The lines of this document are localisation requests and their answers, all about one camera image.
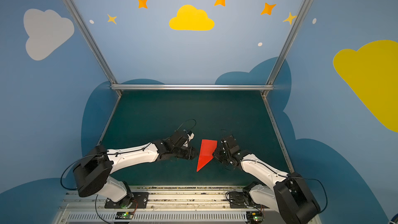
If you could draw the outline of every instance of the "red paper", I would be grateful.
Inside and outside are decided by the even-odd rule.
[[[203,168],[208,162],[213,159],[213,152],[217,148],[216,140],[202,139],[202,145],[200,147],[198,167],[196,172]]]

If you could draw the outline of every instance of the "aluminum frame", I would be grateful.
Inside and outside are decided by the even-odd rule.
[[[281,133],[279,132],[278,126],[276,125],[276,121],[275,118],[272,114],[271,111],[271,107],[268,104],[268,100],[266,97],[263,96],[263,101],[264,101],[264,105],[266,106],[267,112],[268,112],[268,116],[271,120],[272,123],[272,127],[274,128],[275,134],[276,134],[276,138],[278,139],[279,145],[281,146],[281,150],[283,153],[283,157],[285,157],[285,161],[287,163],[287,167],[289,168],[290,173],[293,173],[295,170],[293,168],[292,162],[290,160],[289,154],[287,153],[286,147],[285,147],[285,143],[283,142]]]
[[[116,103],[115,103],[115,105],[113,106],[111,115],[109,116],[109,119],[108,119],[108,121],[106,122],[106,125],[105,125],[105,127],[104,127],[104,129],[103,129],[103,131],[102,131],[101,137],[99,138],[99,140],[98,140],[98,142],[97,142],[97,145],[100,145],[100,144],[101,144],[102,139],[103,139],[103,137],[105,136],[105,133],[106,133],[106,131],[107,131],[107,129],[108,129],[109,123],[111,122],[112,117],[113,117],[113,115],[114,115],[114,113],[115,113],[115,111],[116,111],[116,108],[117,108],[117,106],[119,105],[120,98],[121,98],[121,95],[119,95],[119,97],[117,97]]]
[[[94,56],[97,58],[98,63],[100,64],[102,70],[104,71],[106,77],[112,84],[117,84],[116,77],[111,71],[105,57],[103,56],[100,48],[98,47],[97,43],[94,40],[86,22],[83,19],[82,14],[80,13],[79,9],[77,8],[76,4],[73,0],[62,0],[67,7],[69,13],[71,14],[73,20],[75,21],[77,27],[80,29],[84,39],[86,40],[88,46],[92,50]],[[117,94],[121,96],[121,91],[116,90]]]
[[[297,17],[295,21],[293,22],[292,27],[290,28],[290,31],[286,37],[285,43],[283,44],[281,53],[279,53],[278,58],[276,59],[275,65],[271,70],[271,73],[269,74],[268,80],[266,82],[267,85],[272,85],[275,81],[276,76],[279,73],[279,70],[282,67],[283,62],[286,59],[286,56],[297,36],[297,33],[299,32],[302,23],[304,22],[305,16],[307,15],[311,4],[314,0],[303,0],[300,8],[298,9]],[[267,96],[268,91],[263,91],[262,95]]]
[[[145,209],[137,209],[137,216],[130,223],[159,222],[174,224],[206,222],[243,224],[246,218],[246,211],[253,211],[254,209],[230,208],[228,201],[225,199],[226,192],[241,192],[243,187],[216,185],[130,186],[132,192],[149,193],[147,207]],[[95,212],[95,201],[96,195],[82,198],[78,196],[77,191],[68,191],[52,224],[103,223]],[[112,222],[116,212],[126,211],[125,209],[105,209],[103,208],[105,201],[106,197],[99,195],[96,204],[98,214],[106,221]],[[266,208],[264,212],[266,216],[278,214],[269,208]],[[319,217],[316,216],[309,224],[321,224]]]
[[[112,84],[113,90],[272,90],[272,85]]]

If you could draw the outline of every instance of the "yellow cloud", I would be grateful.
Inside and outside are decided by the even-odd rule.
[[[207,17],[204,10],[184,5],[178,10],[177,16],[170,19],[169,25],[173,30],[211,30],[214,21]]]
[[[341,50],[333,65],[373,115],[398,132],[398,43],[381,40],[358,51]]]

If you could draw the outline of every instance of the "painted cloud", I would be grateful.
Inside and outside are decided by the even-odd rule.
[[[192,5],[182,6],[177,16],[169,22],[173,30],[211,30],[214,21],[207,17],[204,10],[198,10]]]
[[[53,10],[42,12],[38,9],[29,9],[23,16],[23,25],[29,35],[26,52],[36,61],[48,57],[74,32],[72,21],[61,17]]]

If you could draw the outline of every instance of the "black cable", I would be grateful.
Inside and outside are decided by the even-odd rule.
[[[75,162],[73,162],[73,163],[71,163],[65,170],[64,170],[64,172],[62,172],[62,175],[61,175],[61,178],[60,178],[60,183],[61,183],[61,186],[64,188],[64,189],[67,189],[67,190],[77,190],[77,188],[74,188],[74,189],[70,189],[70,188],[67,188],[67,187],[65,187],[63,184],[62,184],[62,177],[64,177],[64,174],[65,174],[65,172],[69,169],[69,167],[71,167],[72,165],[74,165],[76,162],[78,162],[78,161],[80,161],[80,160],[82,160],[83,158],[86,158],[86,157],[92,157],[92,156],[97,156],[97,155],[99,155],[99,154],[94,154],[94,155],[88,155],[88,156],[85,156],[85,157],[82,157],[82,158],[79,158],[78,160],[76,160]]]
[[[318,181],[318,182],[321,184],[321,186],[322,186],[322,189],[324,190],[325,199],[326,199],[326,205],[325,205],[325,207],[324,207],[324,208],[321,210],[321,212],[319,212],[319,213],[322,213],[323,211],[325,211],[326,207],[328,206],[328,195],[326,194],[325,187],[323,186],[323,184],[321,183],[321,181],[319,181],[318,179],[315,179],[315,178],[303,178],[303,177],[286,177],[286,176],[279,175],[279,174],[278,174],[278,176],[285,177],[285,178],[292,178],[292,179],[295,179],[295,178],[300,178],[300,179],[304,179],[304,180],[314,180],[314,181]]]
[[[95,207],[96,207],[97,216],[98,216],[101,220],[105,221],[107,224],[112,224],[112,223],[107,222],[107,221],[104,220],[103,218],[101,218],[101,216],[98,214],[98,211],[97,211],[97,198],[98,198],[98,195],[97,195],[97,197],[96,197],[96,202],[94,203],[94,204],[95,204]]]
[[[325,205],[325,207],[321,210],[321,212],[319,212],[319,213],[322,213],[323,211],[325,211],[326,207],[328,206],[328,195],[326,194],[325,187],[323,186],[323,184],[321,183],[321,181],[319,181],[318,179],[314,179],[314,178],[303,178],[303,177],[286,177],[286,176],[283,176],[283,175],[280,175],[280,174],[276,173],[276,172],[273,171],[270,167],[268,167],[265,163],[262,163],[262,162],[260,162],[260,161],[250,160],[250,159],[243,159],[241,162],[243,162],[243,161],[251,161],[251,162],[256,162],[256,163],[259,163],[259,164],[261,164],[261,165],[264,165],[264,166],[267,167],[270,171],[274,172],[275,174],[277,174],[278,176],[281,176],[281,177],[292,178],[292,179],[294,179],[294,178],[301,178],[301,179],[304,179],[304,180],[314,180],[314,181],[318,181],[318,182],[321,184],[321,186],[322,186],[322,189],[323,189],[324,194],[325,194],[325,199],[326,199],[326,205]]]
[[[231,192],[232,192],[232,191],[227,191],[227,192],[225,193],[225,198],[226,198],[226,200],[227,200],[229,203],[234,204],[234,205],[236,205],[236,206],[252,207],[252,208],[257,209],[257,210],[261,213],[261,217],[262,217],[262,220],[261,220],[260,224],[264,221],[264,214],[263,214],[263,212],[262,212],[261,210],[259,210],[256,206],[241,205],[241,204],[236,204],[236,203],[232,202],[232,201],[228,198],[228,196],[229,196],[229,194],[230,194]]]
[[[262,165],[264,165],[265,167],[267,167],[270,171],[274,172],[275,174],[278,174],[278,173],[276,173],[275,171],[273,171],[270,167],[266,166],[265,163],[262,163],[262,162],[260,162],[260,161],[250,160],[250,159],[243,159],[241,162],[244,162],[244,161],[251,161],[251,162],[256,162],[256,163],[262,164]]]
[[[186,121],[184,121],[178,128],[177,131],[182,127],[183,124],[185,124],[187,121],[195,121],[195,124],[193,125],[193,127],[191,127],[190,129],[187,129],[188,131],[192,130],[195,126],[196,126],[196,120],[194,118],[190,118],[187,119]]]
[[[142,148],[142,149],[133,150],[133,151],[129,151],[129,152],[136,152],[136,151],[139,151],[139,150],[145,150],[150,144],[151,144],[151,143],[149,143],[146,147],[144,147],[144,148]],[[61,178],[60,178],[61,186],[62,186],[64,189],[67,189],[67,190],[77,190],[77,188],[71,189],[71,188],[65,187],[64,184],[62,183],[62,178],[64,177],[64,174],[65,174],[65,172],[69,169],[69,167],[71,167],[72,165],[74,165],[76,162],[82,160],[83,158],[92,157],[92,156],[100,156],[100,155],[116,155],[116,156],[117,156],[117,155],[119,155],[119,154],[124,154],[124,153],[129,153],[129,152],[121,152],[121,153],[116,152],[116,153],[113,153],[113,154],[107,154],[107,153],[104,153],[104,154],[93,154],[93,155],[87,155],[87,156],[84,156],[84,157],[82,157],[82,158],[79,158],[79,159],[76,160],[75,162],[71,163],[71,164],[64,170],[64,172],[62,172],[62,175],[61,175]]]

